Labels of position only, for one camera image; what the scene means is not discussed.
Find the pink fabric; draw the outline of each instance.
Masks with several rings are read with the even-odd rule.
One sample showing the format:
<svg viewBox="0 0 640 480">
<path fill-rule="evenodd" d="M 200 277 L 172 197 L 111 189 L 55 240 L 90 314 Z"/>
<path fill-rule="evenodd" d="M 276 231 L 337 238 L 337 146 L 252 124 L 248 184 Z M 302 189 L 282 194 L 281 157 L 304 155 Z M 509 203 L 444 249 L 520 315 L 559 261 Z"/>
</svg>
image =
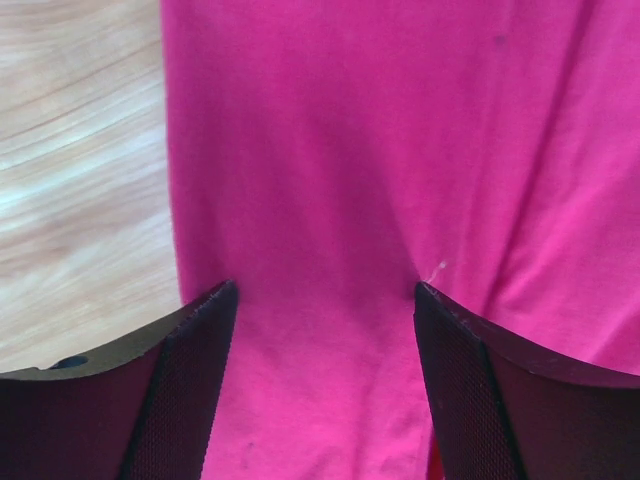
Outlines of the pink fabric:
<svg viewBox="0 0 640 480">
<path fill-rule="evenodd" d="M 182 294 L 242 295 L 204 479 L 424 479 L 419 279 L 640 372 L 639 2 L 164 0 L 163 24 Z"/>
</svg>

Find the red object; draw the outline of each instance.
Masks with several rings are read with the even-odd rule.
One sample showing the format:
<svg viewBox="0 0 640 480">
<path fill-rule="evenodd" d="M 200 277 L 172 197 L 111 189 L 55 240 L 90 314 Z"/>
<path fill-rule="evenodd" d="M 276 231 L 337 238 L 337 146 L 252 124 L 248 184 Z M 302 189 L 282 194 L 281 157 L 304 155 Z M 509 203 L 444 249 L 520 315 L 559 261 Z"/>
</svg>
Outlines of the red object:
<svg viewBox="0 0 640 480">
<path fill-rule="evenodd" d="M 640 4 L 164 0 L 163 24 L 182 294 L 241 291 L 203 478 L 424 479 L 420 279 L 640 371 Z"/>
</svg>

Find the pink shirt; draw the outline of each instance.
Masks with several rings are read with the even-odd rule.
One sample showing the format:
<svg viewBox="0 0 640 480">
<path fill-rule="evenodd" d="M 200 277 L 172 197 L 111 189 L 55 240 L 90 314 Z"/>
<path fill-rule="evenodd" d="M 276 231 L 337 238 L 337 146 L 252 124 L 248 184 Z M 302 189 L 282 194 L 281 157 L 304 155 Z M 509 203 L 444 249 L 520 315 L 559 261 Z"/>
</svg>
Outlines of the pink shirt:
<svg viewBox="0 0 640 480">
<path fill-rule="evenodd" d="M 419 279 L 640 373 L 639 2 L 164 0 L 163 24 L 183 298 L 241 289 L 205 480 L 423 480 Z"/>
</svg>

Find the small hole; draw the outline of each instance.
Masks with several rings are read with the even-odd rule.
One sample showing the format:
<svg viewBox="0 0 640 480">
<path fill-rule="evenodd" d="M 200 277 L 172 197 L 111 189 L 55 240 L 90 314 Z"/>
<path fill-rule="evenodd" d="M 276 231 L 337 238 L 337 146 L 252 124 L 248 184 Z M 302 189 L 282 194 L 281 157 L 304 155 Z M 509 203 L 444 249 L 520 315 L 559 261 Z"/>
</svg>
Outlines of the small hole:
<svg viewBox="0 0 640 480">
<path fill-rule="evenodd" d="M 87 363 L 88 361 L 89 359 L 84 355 L 74 355 L 73 357 L 63 358 L 58 363 L 56 363 L 53 367 L 51 367 L 49 370 L 58 370 L 60 368 L 77 367 L 79 365 L 83 365 Z"/>
</svg>

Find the wood grain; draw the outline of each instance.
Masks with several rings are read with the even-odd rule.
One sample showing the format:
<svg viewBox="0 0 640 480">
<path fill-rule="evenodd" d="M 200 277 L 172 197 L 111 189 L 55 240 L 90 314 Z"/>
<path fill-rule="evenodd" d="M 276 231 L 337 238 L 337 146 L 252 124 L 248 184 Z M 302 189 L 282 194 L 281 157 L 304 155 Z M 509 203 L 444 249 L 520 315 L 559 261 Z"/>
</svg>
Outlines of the wood grain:
<svg viewBox="0 0 640 480">
<path fill-rule="evenodd" d="M 0 371 L 179 305 L 156 1 L 0 0 Z"/>
</svg>

